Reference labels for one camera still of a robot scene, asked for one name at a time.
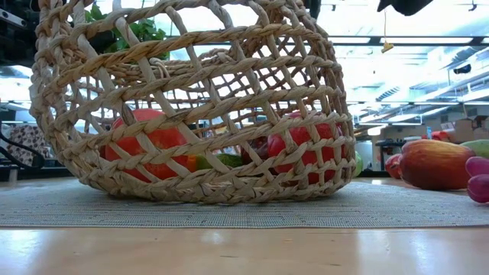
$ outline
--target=cardboard box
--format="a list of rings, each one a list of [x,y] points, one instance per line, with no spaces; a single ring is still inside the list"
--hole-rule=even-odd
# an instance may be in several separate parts
[[[442,124],[442,130],[449,134],[451,142],[461,143],[479,139],[489,139],[489,119],[478,115],[473,119],[464,118]]]

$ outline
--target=purple grape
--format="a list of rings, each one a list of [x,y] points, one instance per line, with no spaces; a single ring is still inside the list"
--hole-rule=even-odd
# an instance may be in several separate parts
[[[478,175],[470,178],[467,193],[475,202],[489,202],[489,175]]]
[[[471,176],[488,175],[489,159],[483,157],[471,157],[465,163],[465,169]]]

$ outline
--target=placemat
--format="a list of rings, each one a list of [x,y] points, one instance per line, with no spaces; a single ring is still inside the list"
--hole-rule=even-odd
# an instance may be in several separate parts
[[[75,180],[0,189],[2,227],[418,228],[489,225],[489,205],[445,192],[350,183],[311,202],[164,204],[114,199]]]

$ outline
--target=wooden table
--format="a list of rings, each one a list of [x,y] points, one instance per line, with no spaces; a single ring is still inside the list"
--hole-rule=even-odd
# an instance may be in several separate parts
[[[1,275],[465,275],[489,267],[489,228],[4,229],[0,244]]]

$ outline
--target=woven basket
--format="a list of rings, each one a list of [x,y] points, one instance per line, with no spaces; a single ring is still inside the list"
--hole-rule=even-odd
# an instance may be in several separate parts
[[[40,0],[38,52],[31,87],[31,114],[37,119],[57,158],[80,182],[114,196],[137,196],[168,202],[237,203],[305,200],[327,196],[349,183],[355,168],[355,137],[346,105],[342,68],[332,43],[297,0],[166,0],[150,8],[120,8],[102,21],[85,23],[84,8],[93,1]],[[227,4],[243,5],[258,17],[255,25],[236,27]],[[187,32],[178,11],[208,8],[225,27]],[[179,37],[140,42],[128,24],[166,14]],[[74,27],[67,19],[71,15]],[[117,28],[129,50],[98,55],[88,39]],[[196,45],[228,43],[229,49],[197,56]],[[185,49],[190,61],[154,57]],[[136,108],[165,115],[137,121]],[[299,117],[288,114],[300,112]],[[122,126],[108,128],[116,118]],[[84,124],[81,131],[76,124]],[[326,124],[330,138],[313,125]],[[302,127],[312,137],[297,144],[290,129]],[[89,132],[95,129],[97,134]],[[162,148],[148,135],[178,129],[186,144]],[[278,134],[287,148],[261,159],[250,143]],[[136,137],[139,154],[130,155],[117,141]],[[108,161],[101,148],[120,159]],[[322,159],[322,148],[334,157]],[[220,150],[249,153],[252,161],[226,166]],[[307,151],[315,163],[302,162]],[[210,169],[189,171],[172,157],[201,155]],[[166,164],[176,176],[160,179],[147,165]],[[291,163],[293,169],[275,173]],[[133,177],[137,170],[148,180]],[[325,181],[325,173],[334,176]],[[317,173],[317,183],[309,174]]]

